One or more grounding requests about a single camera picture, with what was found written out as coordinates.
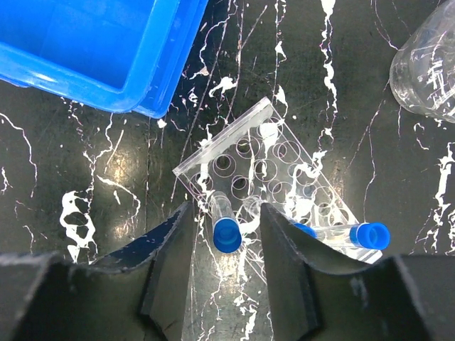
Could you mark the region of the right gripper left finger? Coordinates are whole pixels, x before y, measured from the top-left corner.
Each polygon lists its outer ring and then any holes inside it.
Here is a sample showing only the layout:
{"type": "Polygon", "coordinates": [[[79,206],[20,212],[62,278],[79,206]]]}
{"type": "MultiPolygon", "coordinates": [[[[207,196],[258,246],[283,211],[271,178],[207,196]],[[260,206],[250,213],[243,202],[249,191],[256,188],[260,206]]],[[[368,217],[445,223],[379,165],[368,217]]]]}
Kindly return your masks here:
{"type": "Polygon", "coordinates": [[[93,264],[1,255],[2,340],[180,340],[193,206],[93,264]]]}

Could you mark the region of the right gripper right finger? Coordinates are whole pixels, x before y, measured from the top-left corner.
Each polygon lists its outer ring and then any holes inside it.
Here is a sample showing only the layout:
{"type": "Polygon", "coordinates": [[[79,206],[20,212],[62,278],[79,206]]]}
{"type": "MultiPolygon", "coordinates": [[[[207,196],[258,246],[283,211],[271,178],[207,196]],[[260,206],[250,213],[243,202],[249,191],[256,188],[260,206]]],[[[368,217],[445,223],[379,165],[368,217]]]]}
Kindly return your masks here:
{"type": "Polygon", "coordinates": [[[276,340],[453,340],[454,258],[352,259],[260,209],[276,340]]]}

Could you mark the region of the centrifuge tube blue cap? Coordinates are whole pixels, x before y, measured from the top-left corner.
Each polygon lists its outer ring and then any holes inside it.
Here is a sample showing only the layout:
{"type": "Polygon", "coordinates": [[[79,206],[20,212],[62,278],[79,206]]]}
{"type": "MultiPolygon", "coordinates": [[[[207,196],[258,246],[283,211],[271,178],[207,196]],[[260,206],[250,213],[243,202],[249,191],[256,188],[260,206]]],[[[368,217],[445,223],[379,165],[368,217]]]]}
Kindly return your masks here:
{"type": "Polygon", "coordinates": [[[242,235],[227,195],[215,191],[209,198],[208,208],[213,222],[213,243],[218,251],[233,253],[240,248],[242,235]]]}
{"type": "Polygon", "coordinates": [[[243,200],[243,207],[252,219],[260,218],[261,205],[264,200],[258,195],[252,195],[243,200]]]}
{"type": "Polygon", "coordinates": [[[305,232],[306,234],[310,235],[311,237],[317,238],[315,230],[312,229],[311,227],[308,227],[305,224],[299,222],[297,222],[294,226],[300,229],[301,231],[305,232]]]}
{"type": "Polygon", "coordinates": [[[380,222],[313,227],[317,240],[333,248],[386,249],[391,234],[386,225],[380,222]]]}

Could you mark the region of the clear tube rack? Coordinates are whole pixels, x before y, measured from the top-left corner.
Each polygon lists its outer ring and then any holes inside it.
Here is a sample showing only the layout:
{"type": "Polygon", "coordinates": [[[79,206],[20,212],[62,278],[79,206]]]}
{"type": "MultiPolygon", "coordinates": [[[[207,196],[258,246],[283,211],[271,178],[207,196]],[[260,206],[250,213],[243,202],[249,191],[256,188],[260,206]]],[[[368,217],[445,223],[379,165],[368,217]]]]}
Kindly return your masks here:
{"type": "MultiPolygon", "coordinates": [[[[269,99],[261,99],[193,155],[174,168],[175,176],[208,211],[215,191],[229,198],[240,225],[240,282],[252,269],[265,282],[259,218],[252,219],[243,200],[260,196],[294,223],[308,227],[356,224],[357,218],[322,173],[324,152],[309,155],[269,99]]],[[[381,251],[364,248],[334,248],[345,255],[372,264],[381,251]]]]}

